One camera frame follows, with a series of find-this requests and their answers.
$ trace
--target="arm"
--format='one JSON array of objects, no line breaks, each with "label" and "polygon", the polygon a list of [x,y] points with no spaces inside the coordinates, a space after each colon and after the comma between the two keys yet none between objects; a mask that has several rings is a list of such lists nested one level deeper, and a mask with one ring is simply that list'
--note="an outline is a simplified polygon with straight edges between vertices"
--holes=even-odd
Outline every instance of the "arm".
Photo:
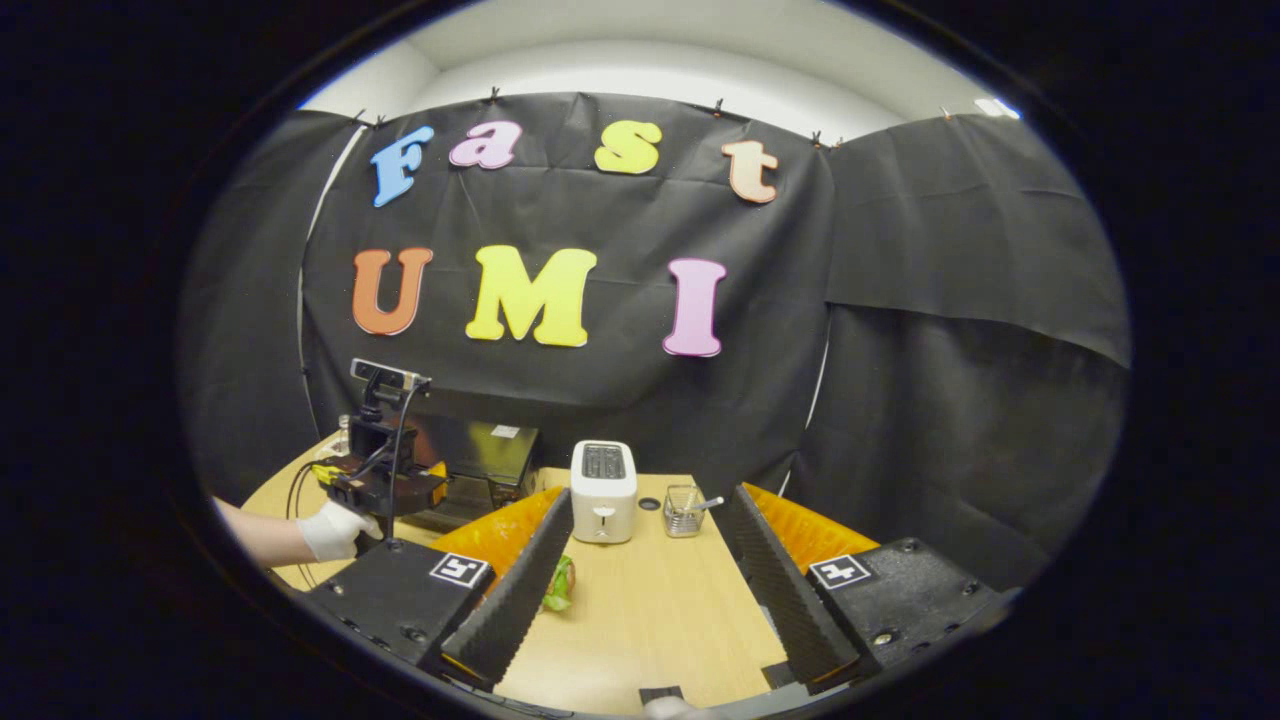
[{"label": "arm", "polygon": [[644,706],[644,716],[648,720],[727,720],[718,710],[694,707],[676,696],[650,700]]},{"label": "arm", "polygon": [[255,515],[216,497],[214,502],[244,552],[262,568],[316,561],[315,552],[302,538],[297,520]]},{"label": "arm", "polygon": [[262,568],[355,557],[356,536],[361,530],[375,539],[383,537],[372,518],[357,515],[332,501],[301,520],[255,515],[216,497],[214,503],[236,539]]}]

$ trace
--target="human hand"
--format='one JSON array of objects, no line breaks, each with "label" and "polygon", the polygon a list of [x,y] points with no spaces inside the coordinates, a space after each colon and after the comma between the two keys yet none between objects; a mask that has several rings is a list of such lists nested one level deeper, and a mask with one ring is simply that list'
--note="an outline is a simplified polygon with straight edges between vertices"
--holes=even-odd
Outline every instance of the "human hand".
[{"label": "human hand", "polygon": [[319,512],[297,521],[302,539],[316,556],[316,562],[347,560],[356,556],[356,537],[364,532],[374,539],[383,539],[378,521],[369,515],[347,510],[328,501]]},{"label": "human hand", "polygon": [[644,716],[648,720],[726,720],[719,711],[694,707],[685,702],[685,698],[673,694],[655,697],[646,702]]}]

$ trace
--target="orange letter u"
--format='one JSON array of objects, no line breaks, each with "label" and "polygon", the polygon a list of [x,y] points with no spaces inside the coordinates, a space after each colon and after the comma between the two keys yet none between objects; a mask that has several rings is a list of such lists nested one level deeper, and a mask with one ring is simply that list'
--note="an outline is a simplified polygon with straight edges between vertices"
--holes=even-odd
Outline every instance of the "orange letter u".
[{"label": "orange letter u", "polygon": [[378,283],[383,266],[390,263],[385,250],[365,250],[356,255],[356,290],[351,293],[351,314],[360,329],[369,334],[399,334],[417,315],[417,296],[422,286],[422,266],[431,261],[431,251],[425,247],[401,250],[399,261],[404,266],[401,275],[399,302],[390,313],[378,307]]}]

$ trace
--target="cable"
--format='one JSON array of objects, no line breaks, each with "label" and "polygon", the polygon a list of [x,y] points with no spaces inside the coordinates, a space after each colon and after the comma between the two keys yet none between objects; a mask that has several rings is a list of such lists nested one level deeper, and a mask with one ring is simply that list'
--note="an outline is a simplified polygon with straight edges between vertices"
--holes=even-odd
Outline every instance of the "cable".
[{"label": "cable", "polygon": [[361,462],[358,468],[356,468],[356,471],[355,471],[355,474],[351,475],[351,479],[355,480],[356,478],[358,478],[358,477],[364,475],[365,473],[367,473],[369,469],[374,466],[374,462],[378,462],[378,460],[383,456],[383,454],[387,452],[387,448],[388,448],[388,446],[390,443],[392,443],[392,439],[387,438],[387,441],[383,442],[381,447],[379,447],[378,450],[372,451],[369,455],[369,457],[366,457],[365,461]]},{"label": "cable", "polygon": [[[294,495],[297,495],[297,498],[298,498],[298,502],[300,502],[301,498],[302,498],[302,486],[300,483],[301,483],[302,478],[306,475],[307,470],[310,470],[317,462],[319,462],[319,460],[311,460],[308,462],[303,462],[302,466],[298,468],[297,474],[293,475],[293,482],[289,483],[289,492],[285,493],[285,496],[284,496],[284,519],[285,520],[289,520],[291,515],[294,514],[294,512],[301,514],[300,510],[298,510],[298,507],[297,507],[297,502],[294,501]],[[294,506],[293,510],[292,510],[292,512],[289,510],[289,505],[291,503]],[[310,574],[310,569],[306,565],[301,565],[300,564],[300,565],[296,565],[296,568],[298,569],[298,574],[302,577],[302,582],[310,584],[312,588],[316,587],[315,577]]]},{"label": "cable", "polygon": [[410,388],[408,395],[404,396],[404,405],[401,406],[401,421],[396,425],[396,450],[392,455],[392,479],[387,484],[387,542],[390,542],[396,537],[396,473],[399,469],[399,441],[404,437],[404,418],[408,415],[408,406],[413,402],[413,396],[417,395],[417,389],[422,387],[421,380],[415,380],[413,387]]}]

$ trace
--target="yellow letter m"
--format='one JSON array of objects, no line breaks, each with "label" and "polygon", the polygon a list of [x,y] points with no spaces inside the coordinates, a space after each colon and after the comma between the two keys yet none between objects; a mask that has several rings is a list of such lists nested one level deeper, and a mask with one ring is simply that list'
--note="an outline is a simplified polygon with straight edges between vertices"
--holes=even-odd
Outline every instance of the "yellow letter m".
[{"label": "yellow letter m", "polygon": [[543,310],[543,322],[534,331],[534,340],[564,347],[586,345],[582,291],[586,288],[586,273],[595,266],[595,254],[577,249],[559,250],[535,281],[529,279],[520,251],[509,245],[481,247],[476,260],[484,274],[480,275],[475,319],[467,323],[467,337],[502,338],[503,327],[498,322],[500,305],[516,340],[525,338],[539,310]]}]

